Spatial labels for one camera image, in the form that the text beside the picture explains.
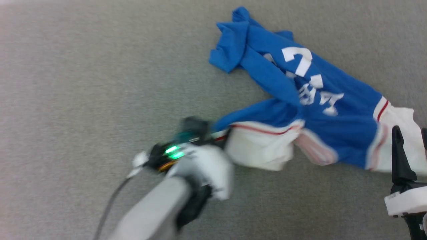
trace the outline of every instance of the cable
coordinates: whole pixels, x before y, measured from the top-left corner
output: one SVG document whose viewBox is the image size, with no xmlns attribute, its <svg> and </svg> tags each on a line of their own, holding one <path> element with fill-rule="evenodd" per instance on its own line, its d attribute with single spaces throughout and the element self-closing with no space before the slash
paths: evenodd
<svg viewBox="0 0 427 240">
<path fill-rule="evenodd" d="M 107 207 L 104 210 L 104 213 L 102 214 L 101 220 L 99 220 L 99 224 L 97 227 L 97 231 L 95 233 L 95 236 L 93 238 L 93 240 L 98 240 L 100 235 L 101 235 L 101 231 L 102 228 L 105 224 L 105 221 L 107 220 L 107 216 L 110 213 L 111 207 L 114 203 L 114 200 L 116 199 L 117 195 L 119 195 L 120 191 L 123 189 L 123 187 L 126 186 L 126 184 L 128 184 L 129 180 L 131 180 L 132 177 L 127 177 L 120 185 L 119 187 L 114 191 L 114 193 L 111 195 L 110 200 L 108 201 Z"/>
</svg>

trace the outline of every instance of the blue garment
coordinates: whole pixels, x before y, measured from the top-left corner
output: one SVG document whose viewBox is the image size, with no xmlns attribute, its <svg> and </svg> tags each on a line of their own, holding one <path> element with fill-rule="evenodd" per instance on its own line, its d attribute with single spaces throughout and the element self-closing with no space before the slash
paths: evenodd
<svg viewBox="0 0 427 240">
<path fill-rule="evenodd" d="M 379 129 L 379 92 L 294 42 L 292 32 L 266 30 L 244 7 L 217 26 L 222 36 L 209 62 L 227 73 L 245 69 L 273 98 L 224 116 L 215 130 L 247 121 L 280 128 L 301 119 L 338 161 L 366 167 Z"/>
</svg>

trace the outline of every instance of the fabric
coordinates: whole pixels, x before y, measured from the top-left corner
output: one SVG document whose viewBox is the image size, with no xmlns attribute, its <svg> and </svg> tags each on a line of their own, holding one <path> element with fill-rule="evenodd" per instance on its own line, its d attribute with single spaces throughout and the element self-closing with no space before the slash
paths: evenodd
<svg viewBox="0 0 427 240">
<path fill-rule="evenodd" d="M 244 7 L 217 26 L 222 36 L 209 62 L 227 73 L 245 69 L 273 96 L 217 121 L 216 131 L 234 127 L 226 151 L 235 162 L 280 170 L 292 158 L 292 142 L 319 165 L 376 170 L 386 162 L 380 158 L 388 157 L 392 126 L 380 119 L 392 106 L 379 92 L 294 42 L 291 32 L 264 29 Z"/>
</svg>

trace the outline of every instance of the glowing green led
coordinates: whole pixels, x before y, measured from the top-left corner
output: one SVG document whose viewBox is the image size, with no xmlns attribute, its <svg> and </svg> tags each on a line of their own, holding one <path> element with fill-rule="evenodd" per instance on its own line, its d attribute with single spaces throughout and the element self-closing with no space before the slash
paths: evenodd
<svg viewBox="0 0 427 240">
<path fill-rule="evenodd" d="M 171 156 L 169 156 L 169 158 L 172 158 L 173 160 L 176 160 L 176 159 L 178 159 L 178 158 L 180 158 L 182 156 L 184 156 L 183 152 L 177 152 L 177 153 L 174 153 Z"/>
<path fill-rule="evenodd" d="M 166 149 L 166 151 L 164 151 L 164 153 L 168 154 L 168 153 L 173 152 L 173 151 L 176 151 L 176 150 L 178 150 L 178 149 L 179 149 L 179 147 L 178 147 L 178 146 L 172 146 L 172 147 L 170 147 L 170 148 Z"/>
</svg>

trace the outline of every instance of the gray fabric surface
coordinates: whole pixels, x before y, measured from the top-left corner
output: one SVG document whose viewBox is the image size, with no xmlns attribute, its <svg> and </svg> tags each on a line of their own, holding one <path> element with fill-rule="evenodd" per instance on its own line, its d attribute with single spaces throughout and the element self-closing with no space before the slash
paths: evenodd
<svg viewBox="0 0 427 240">
<path fill-rule="evenodd" d="M 425 0 L 0 0 L 0 238 L 90 239 L 134 154 L 182 117 L 267 98 L 245 72 L 208 64 L 215 22 L 240 5 L 427 126 Z M 126 187 L 104 238 L 160 180 L 144 172 Z M 390 187 L 390 175 L 297 150 L 280 172 L 238 167 L 232 199 L 180 239 L 409 239 L 387 216 Z"/>
</svg>

